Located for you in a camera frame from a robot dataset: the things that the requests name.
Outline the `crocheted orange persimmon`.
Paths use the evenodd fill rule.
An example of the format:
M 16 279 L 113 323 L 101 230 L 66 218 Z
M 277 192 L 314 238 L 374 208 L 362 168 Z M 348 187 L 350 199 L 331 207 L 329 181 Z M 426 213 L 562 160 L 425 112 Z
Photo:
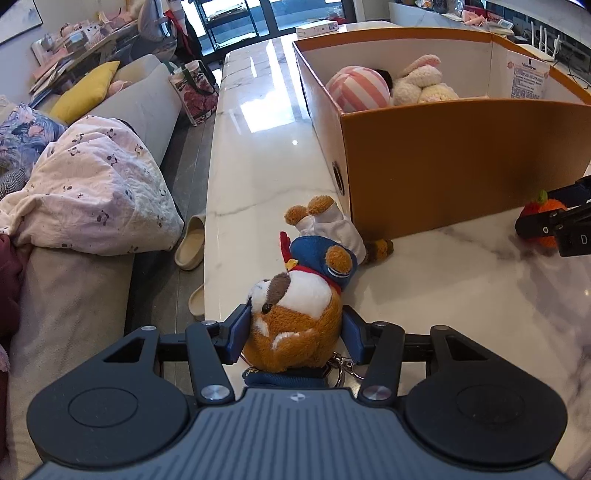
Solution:
M 546 190 L 540 190 L 535 200 L 527 203 L 520 212 L 515 229 L 518 236 L 544 250 L 557 251 L 558 243 L 553 227 L 550 225 L 550 214 L 561 214 L 568 207 L 550 196 Z

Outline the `brown dog plush keychain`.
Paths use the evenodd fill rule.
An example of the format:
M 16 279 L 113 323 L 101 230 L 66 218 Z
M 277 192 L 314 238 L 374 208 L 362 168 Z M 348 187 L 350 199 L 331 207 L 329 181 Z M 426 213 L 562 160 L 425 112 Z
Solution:
M 362 265 L 394 252 L 388 239 L 363 240 L 332 197 L 294 205 L 280 233 L 284 269 L 249 292 L 249 337 L 242 355 L 249 387 L 318 388 L 327 384 L 342 327 L 342 294 Z

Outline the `beige slipper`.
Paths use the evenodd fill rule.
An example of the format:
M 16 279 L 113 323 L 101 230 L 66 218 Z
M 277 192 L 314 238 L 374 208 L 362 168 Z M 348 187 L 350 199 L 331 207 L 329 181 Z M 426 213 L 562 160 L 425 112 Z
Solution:
M 205 220 L 202 215 L 193 215 L 174 253 L 174 262 L 183 271 L 191 271 L 204 261 Z

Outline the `orange cardboard storage box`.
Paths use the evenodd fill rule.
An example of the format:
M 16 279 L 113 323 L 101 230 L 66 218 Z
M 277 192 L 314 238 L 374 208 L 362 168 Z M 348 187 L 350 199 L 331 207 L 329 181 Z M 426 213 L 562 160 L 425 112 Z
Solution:
M 346 215 L 363 238 L 398 238 L 525 205 L 590 162 L 590 95 L 551 69 L 539 99 L 510 94 L 522 47 L 465 29 L 390 27 L 294 42 L 312 125 Z M 441 58 L 453 101 L 348 113 L 329 79 L 349 66 L 393 75 Z

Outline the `beige sofa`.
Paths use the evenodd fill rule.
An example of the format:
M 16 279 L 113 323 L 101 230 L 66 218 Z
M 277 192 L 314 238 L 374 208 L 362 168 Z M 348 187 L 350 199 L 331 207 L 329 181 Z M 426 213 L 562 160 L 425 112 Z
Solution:
M 121 68 L 128 87 L 104 100 L 95 114 L 129 124 L 160 163 L 181 105 L 169 70 L 153 55 Z M 9 347 L 6 447 L 1 476 L 23 479 L 40 463 L 26 413 L 48 384 L 123 335 L 133 258 L 33 248 L 20 296 L 19 329 Z

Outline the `white panda print blanket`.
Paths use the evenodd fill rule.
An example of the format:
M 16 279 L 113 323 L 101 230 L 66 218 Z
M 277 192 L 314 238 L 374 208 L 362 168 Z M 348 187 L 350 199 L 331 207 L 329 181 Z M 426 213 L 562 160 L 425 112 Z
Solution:
M 182 229 L 152 154 L 114 118 L 72 124 L 1 201 L 1 231 L 17 245 L 118 256 L 169 251 Z

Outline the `dark red garment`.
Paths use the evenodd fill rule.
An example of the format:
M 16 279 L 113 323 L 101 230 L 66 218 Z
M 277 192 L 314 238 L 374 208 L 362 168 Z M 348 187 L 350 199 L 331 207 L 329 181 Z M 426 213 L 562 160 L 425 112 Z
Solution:
M 0 244 L 1 459 L 4 459 L 7 455 L 9 351 L 20 326 L 19 302 L 29 254 L 19 252 L 8 235 L 1 235 Z

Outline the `crocheted cream bunny doll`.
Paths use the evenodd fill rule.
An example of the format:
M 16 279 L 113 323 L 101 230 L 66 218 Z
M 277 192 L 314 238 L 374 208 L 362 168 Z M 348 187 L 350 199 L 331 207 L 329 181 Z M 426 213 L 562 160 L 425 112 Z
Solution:
M 406 67 L 394 80 L 392 104 L 404 106 L 459 100 L 454 89 L 443 82 L 440 64 L 437 55 L 427 54 Z

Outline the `floral tote bag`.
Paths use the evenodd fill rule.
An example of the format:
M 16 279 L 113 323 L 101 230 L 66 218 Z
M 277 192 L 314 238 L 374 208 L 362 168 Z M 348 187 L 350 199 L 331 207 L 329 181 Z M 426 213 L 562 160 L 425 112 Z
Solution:
M 193 126 L 204 123 L 215 113 L 218 87 L 211 70 L 201 60 L 174 69 L 169 82 Z

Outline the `pink striped plush doll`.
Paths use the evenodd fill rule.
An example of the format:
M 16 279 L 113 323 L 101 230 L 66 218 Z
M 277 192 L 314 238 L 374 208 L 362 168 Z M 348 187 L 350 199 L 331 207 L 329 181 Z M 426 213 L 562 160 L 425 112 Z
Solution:
M 332 100 L 345 113 L 387 108 L 391 88 L 376 70 L 363 66 L 343 67 L 325 85 Z

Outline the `yellow cushion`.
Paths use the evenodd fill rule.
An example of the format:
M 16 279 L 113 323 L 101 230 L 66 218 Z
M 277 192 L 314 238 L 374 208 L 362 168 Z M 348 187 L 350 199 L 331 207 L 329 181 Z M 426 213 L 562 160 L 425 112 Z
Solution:
M 94 68 L 60 96 L 49 116 L 71 125 L 86 115 L 106 98 L 119 64 L 119 61 L 110 61 Z

